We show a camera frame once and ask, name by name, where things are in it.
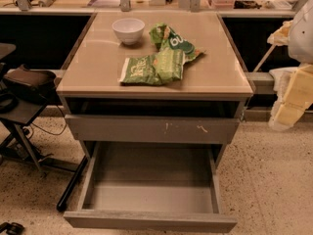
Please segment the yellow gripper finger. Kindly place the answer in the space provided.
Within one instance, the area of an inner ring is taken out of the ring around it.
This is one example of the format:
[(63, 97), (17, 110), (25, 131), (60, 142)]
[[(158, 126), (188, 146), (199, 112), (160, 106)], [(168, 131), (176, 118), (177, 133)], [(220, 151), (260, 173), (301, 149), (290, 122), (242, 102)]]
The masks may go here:
[(289, 44), (289, 33), (292, 21), (284, 21), (282, 26), (270, 34), (267, 42), (271, 45), (284, 46)]
[(300, 120), (312, 104), (313, 66), (305, 65), (289, 76), (287, 85), (280, 87), (268, 124), (276, 131), (287, 130)]

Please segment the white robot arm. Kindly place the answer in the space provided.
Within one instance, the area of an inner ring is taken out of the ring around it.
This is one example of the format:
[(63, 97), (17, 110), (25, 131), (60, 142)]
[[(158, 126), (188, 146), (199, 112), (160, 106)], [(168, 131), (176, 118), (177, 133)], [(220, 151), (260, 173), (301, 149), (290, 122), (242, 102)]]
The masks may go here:
[(269, 126), (276, 131), (293, 127), (313, 104), (313, 0), (308, 0), (291, 22), (283, 23), (268, 38), (269, 43), (288, 46), (298, 67), (270, 70), (277, 93)]

